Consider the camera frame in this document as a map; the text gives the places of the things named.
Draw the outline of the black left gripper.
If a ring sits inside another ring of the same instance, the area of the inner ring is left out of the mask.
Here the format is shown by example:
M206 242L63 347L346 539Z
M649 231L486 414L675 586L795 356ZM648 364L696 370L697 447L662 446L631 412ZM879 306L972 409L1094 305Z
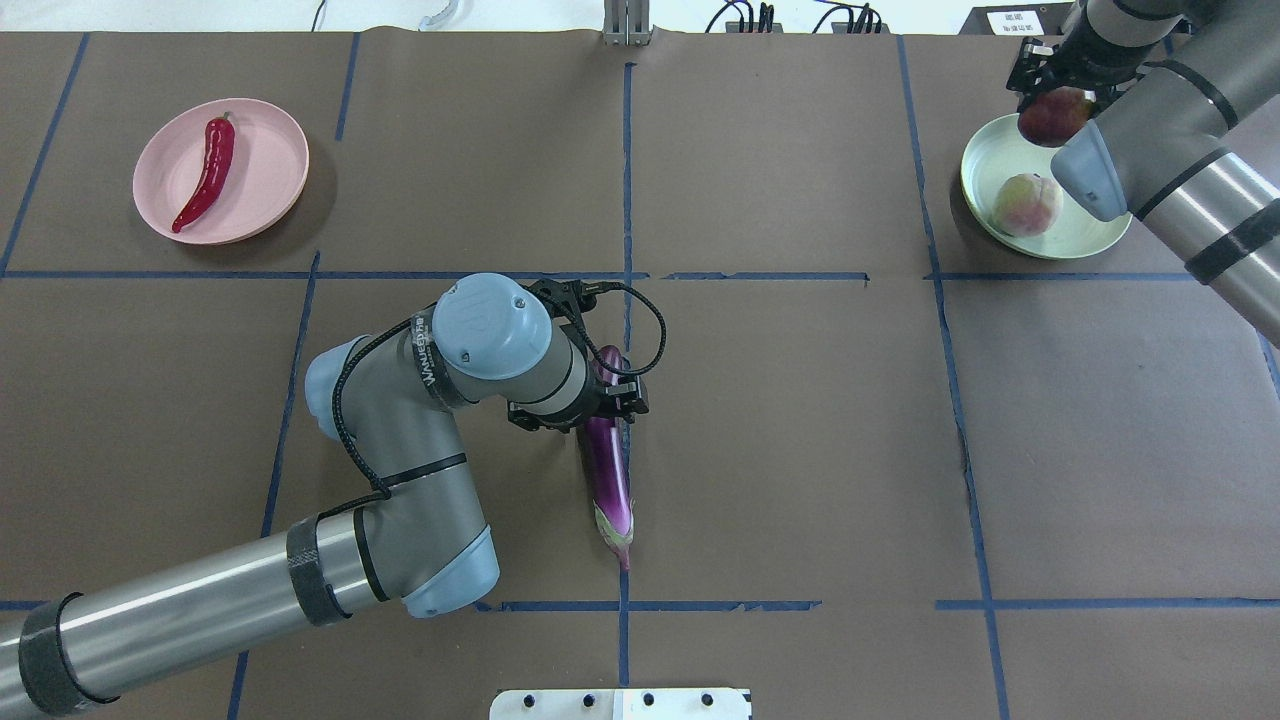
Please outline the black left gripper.
M608 360L604 350L588 333L582 316L596 306L596 297L625 292L646 306L652 302L630 286L617 281L539 279L525 287L554 320L554 331L570 345L564 379L556 392L532 404L507 402L507 420L525 430L553 429L567 433L593 418L634 423L650 411L643 377L652 366L632 369L626 357Z

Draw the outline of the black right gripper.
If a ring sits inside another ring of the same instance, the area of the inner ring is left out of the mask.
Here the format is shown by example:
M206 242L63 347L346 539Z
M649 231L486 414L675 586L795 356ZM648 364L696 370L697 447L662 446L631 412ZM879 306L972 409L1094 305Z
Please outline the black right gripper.
M1047 45L1025 36L1009 72L1006 90L1019 96L1021 106L1057 88L1079 88L1092 94L1098 105L1107 106L1135 79L1139 65L1139 47L1079 38Z

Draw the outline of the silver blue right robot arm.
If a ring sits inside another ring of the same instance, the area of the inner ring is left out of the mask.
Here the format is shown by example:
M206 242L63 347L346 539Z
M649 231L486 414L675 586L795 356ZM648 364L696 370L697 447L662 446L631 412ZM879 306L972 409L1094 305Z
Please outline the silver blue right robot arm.
M1062 41L1021 40L1007 88L1098 106L1053 178L1093 218L1130 214L1268 342L1279 338L1277 187L1224 142L1277 95L1275 1L1083 1Z

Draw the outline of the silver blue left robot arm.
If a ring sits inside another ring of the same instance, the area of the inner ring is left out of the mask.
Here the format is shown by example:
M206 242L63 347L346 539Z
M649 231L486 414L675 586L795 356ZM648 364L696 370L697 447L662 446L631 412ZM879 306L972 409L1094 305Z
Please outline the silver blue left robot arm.
M444 281L3 281L3 625L365 495L310 416L308 363ZM568 436L460 418L502 577L483 610L398 600L127 691L99 719L483 719L515 687L627 685L635 618Z

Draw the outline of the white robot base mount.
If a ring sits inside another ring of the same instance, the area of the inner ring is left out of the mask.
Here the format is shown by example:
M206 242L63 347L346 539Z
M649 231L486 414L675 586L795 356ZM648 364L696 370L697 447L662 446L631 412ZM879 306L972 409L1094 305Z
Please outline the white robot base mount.
M489 719L753 719L749 691L730 687L502 691Z

